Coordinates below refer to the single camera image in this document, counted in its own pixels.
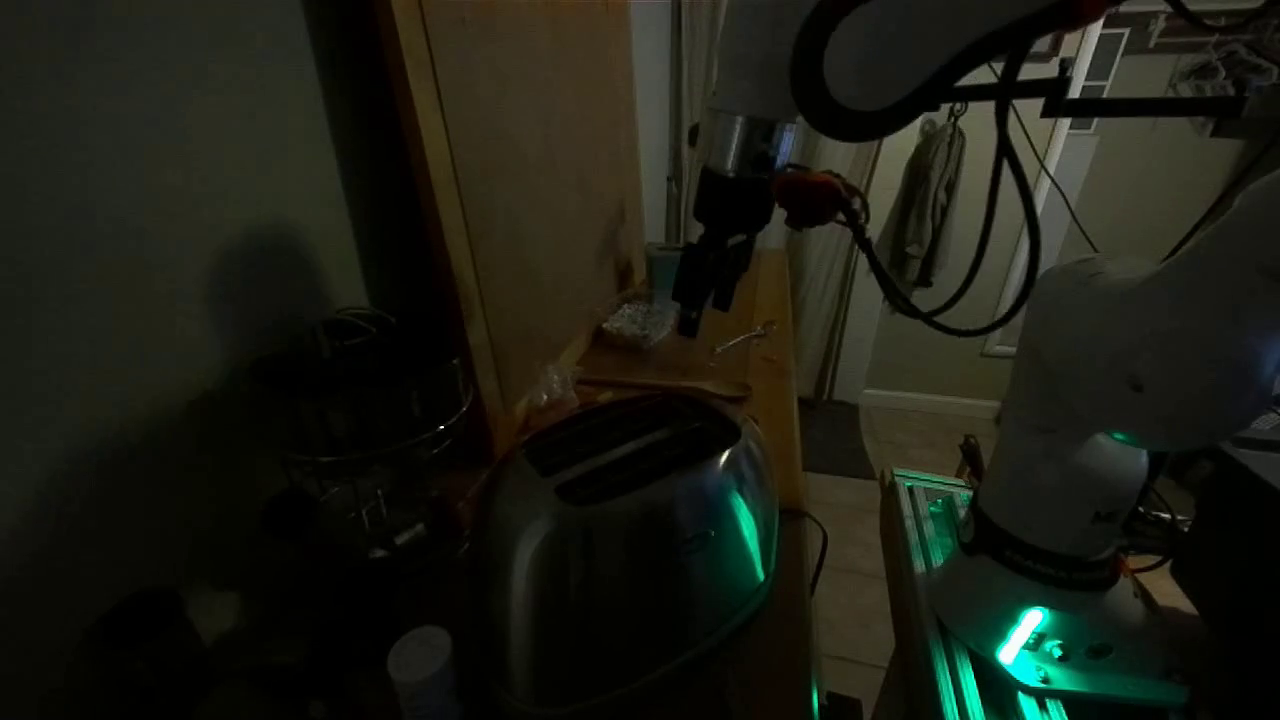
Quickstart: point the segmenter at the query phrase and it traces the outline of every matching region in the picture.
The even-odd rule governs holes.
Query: toaster
[[[717,405],[644,396],[537,432],[476,504],[490,697],[512,716],[644,697],[766,605],[778,517],[757,432]]]

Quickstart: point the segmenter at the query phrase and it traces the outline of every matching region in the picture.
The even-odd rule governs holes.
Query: wooden cabinet
[[[528,388],[642,283],[623,0],[380,0],[439,283],[492,452]]]

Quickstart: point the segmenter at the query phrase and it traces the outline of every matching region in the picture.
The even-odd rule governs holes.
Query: cabinet door
[[[498,450],[539,374],[642,283],[623,0],[385,0],[408,150]]]

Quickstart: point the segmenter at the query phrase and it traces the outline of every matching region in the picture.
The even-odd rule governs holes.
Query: stainless steel toaster
[[[692,396],[589,407],[480,492],[476,658],[507,712],[642,697],[773,588],[778,495],[757,432]]]

